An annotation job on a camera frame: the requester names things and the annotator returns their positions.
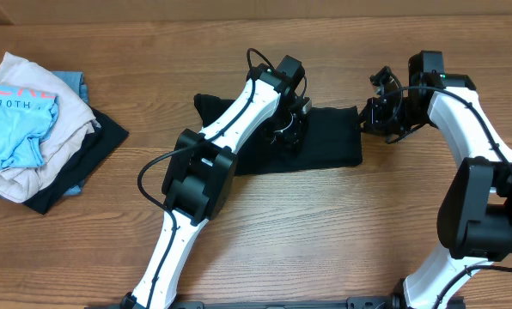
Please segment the beige folded garment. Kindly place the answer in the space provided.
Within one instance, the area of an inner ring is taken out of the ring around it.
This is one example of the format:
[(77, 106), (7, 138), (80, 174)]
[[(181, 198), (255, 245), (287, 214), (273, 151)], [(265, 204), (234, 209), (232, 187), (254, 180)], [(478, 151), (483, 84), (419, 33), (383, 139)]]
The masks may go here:
[(52, 71), (9, 52), (0, 63), (0, 84), (42, 90), (57, 96), (58, 120), (41, 142), (41, 167), (8, 168), (0, 172), (0, 196), (23, 203), (48, 187), (65, 163), (100, 125), (91, 108)]

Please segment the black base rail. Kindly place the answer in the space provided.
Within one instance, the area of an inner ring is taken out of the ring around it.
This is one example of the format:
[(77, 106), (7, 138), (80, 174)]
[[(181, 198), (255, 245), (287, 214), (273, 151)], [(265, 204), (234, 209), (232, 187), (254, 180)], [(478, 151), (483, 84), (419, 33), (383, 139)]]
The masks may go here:
[(393, 296), (349, 297), (346, 300), (286, 302), (245, 302), (205, 304), (200, 301), (174, 302), (171, 309), (388, 309), (402, 308)]

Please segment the light blue printed t-shirt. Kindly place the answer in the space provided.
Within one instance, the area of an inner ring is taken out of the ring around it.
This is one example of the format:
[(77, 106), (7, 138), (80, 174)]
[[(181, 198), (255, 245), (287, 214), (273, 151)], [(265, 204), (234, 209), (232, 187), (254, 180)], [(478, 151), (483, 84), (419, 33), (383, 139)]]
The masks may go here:
[(40, 143), (57, 120), (55, 94), (0, 85), (0, 171), (42, 166)]

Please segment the black t-shirt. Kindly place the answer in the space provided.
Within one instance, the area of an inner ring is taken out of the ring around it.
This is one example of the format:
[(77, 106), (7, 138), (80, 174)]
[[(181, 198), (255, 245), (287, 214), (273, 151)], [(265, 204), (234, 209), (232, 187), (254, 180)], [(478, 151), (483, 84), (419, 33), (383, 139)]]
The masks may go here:
[(264, 126), (271, 122), (277, 110), (276, 95), (256, 96), (241, 117), (215, 140), (219, 146), (229, 146), (237, 153), (237, 176), (355, 167), (363, 162), (361, 132), (354, 106), (311, 109), (298, 150), (265, 138)]

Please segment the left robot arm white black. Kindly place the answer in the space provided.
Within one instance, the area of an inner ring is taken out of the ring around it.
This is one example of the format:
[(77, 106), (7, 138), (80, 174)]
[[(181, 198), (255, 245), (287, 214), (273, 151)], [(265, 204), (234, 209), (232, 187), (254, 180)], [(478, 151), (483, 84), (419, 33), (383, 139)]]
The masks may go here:
[(238, 153), (259, 132), (269, 143), (297, 151), (311, 100), (296, 94), (307, 78), (302, 65), (250, 69), (240, 96), (200, 132), (184, 130), (162, 184), (162, 230), (145, 273), (120, 302), (122, 308), (169, 308), (196, 238), (222, 209), (233, 182)]

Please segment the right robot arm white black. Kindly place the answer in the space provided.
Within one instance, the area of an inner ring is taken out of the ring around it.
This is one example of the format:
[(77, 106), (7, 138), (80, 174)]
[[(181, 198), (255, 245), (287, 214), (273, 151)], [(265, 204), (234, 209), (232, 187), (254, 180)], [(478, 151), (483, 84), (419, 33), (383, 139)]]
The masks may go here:
[(452, 298), (481, 270), (512, 273), (512, 149), (486, 117), (467, 75), (440, 65), (412, 67), (402, 86), (387, 66), (369, 78), (376, 95), (360, 114), (363, 131), (396, 143), (425, 125), (437, 128), (457, 173), (439, 208), (438, 245), (402, 280), (395, 308), (452, 308)]

